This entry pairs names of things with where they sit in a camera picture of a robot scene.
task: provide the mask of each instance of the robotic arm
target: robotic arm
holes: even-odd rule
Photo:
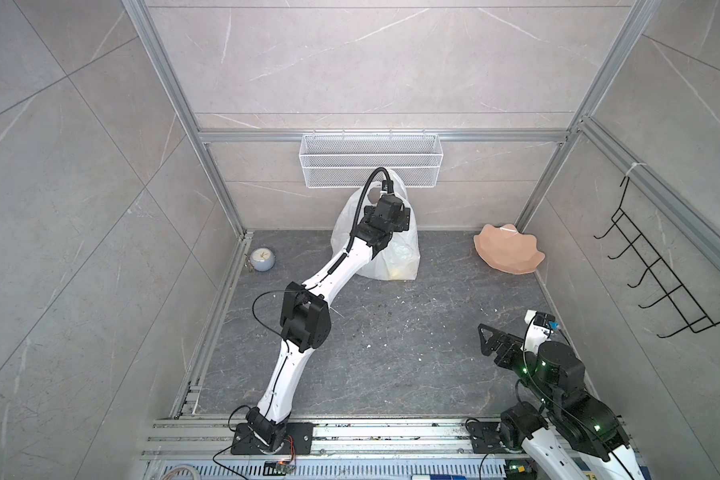
[[[480,324],[480,349],[494,352],[497,366],[513,370],[520,382],[541,400],[547,418],[598,480],[643,480],[634,450],[614,413],[584,388],[584,364],[573,349],[549,341],[557,328],[548,313],[528,310],[524,339]],[[486,339],[484,332],[489,331]],[[501,414],[500,437],[509,448],[522,448],[553,480],[585,480],[549,430],[547,420],[528,402]]]
[[[394,232],[408,230],[411,209],[394,195],[388,174],[382,182],[383,194],[377,204],[366,206],[365,216],[357,222],[362,199],[380,172],[386,174],[386,169],[377,168],[365,183],[344,250],[304,283],[291,282],[286,288],[280,314],[282,341],[277,364],[264,396],[246,415],[248,426],[264,452],[276,452],[282,446],[298,380],[309,357],[331,331],[328,308],[336,295],[358,270],[386,248]]]

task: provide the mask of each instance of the white plastic bag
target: white plastic bag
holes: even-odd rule
[[[400,197],[403,200],[403,204],[410,208],[411,204],[408,202],[408,192],[405,190],[403,181],[400,180],[400,177],[394,170],[388,169],[388,171],[390,178],[392,178],[394,182],[394,195]],[[371,187],[368,188],[368,193],[370,193],[372,189],[380,188],[381,186],[382,182],[380,180],[372,182]],[[355,191],[355,193],[349,197],[349,200],[347,200],[344,206],[344,210],[342,210],[338,216],[336,225],[333,227],[331,248],[333,248],[334,255],[341,251],[346,245],[347,240],[349,240],[349,231],[355,219],[355,210],[358,206],[360,193],[362,193],[362,188]],[[362,201],[362,207],[364,209],[366,205],[371,205],[368,194],[365,195]],[[416,216],[414,216],[413,209],[411,208],[411,223],[408,226],[408,230],[392,234],[389,245],[379,252],[378,255],[371,260],[371,263],[358,270],[358,274],[376,280],[415,280],[416,273],[418,272],[418,261],[418,228],[416,227]]]

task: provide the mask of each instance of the black mounting plate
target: black mounting plate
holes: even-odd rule
[[[489,453],[501,447],[499,445],[499,424],[500,422],[467,421],[466,427],[472,442],[472,452]]]
[[[309,455],[312,451],[312,430],[315,428],[314,423],[308,422],[288,422],[286,424],[286,438],[293,438],[293,447],[297,455]],[[284,446],[280,448],[276,454],[288,454],[290,446],[288,441],[282,443]],[[238,423],[235,427],[235,439],[232,440],[230,447],[231,455],[261,455],[264,445],[253,435],[247,423]]]

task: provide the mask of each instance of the gray marble floor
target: gray marble floor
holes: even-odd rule
[[[330,232],[259,230],[269,272],[243,271],[230,304],[198,411],[255,405],[266,388],[279,338],[251,316],[267,290],[303,281],[331,258]],[[332,330],[309,360],[293,399],[300,415],[498,414],[515,404],[516,377],[480,354],[478,324],[523,335],[526,309],[548,310],[533,275],[490,268],[471,232],[419,233],[418,278],[383,282],[354,276],[331,308]],[[282,294],[263,297],[256,314],[277,328]]]

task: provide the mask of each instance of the scalloped bowl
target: scalloped bowl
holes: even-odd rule
[[[544,260],[536,250],[536,237],[519,233],[512,224],[484,226],[474,236],[474,247],[486,264],[508,274],[530,274]]]

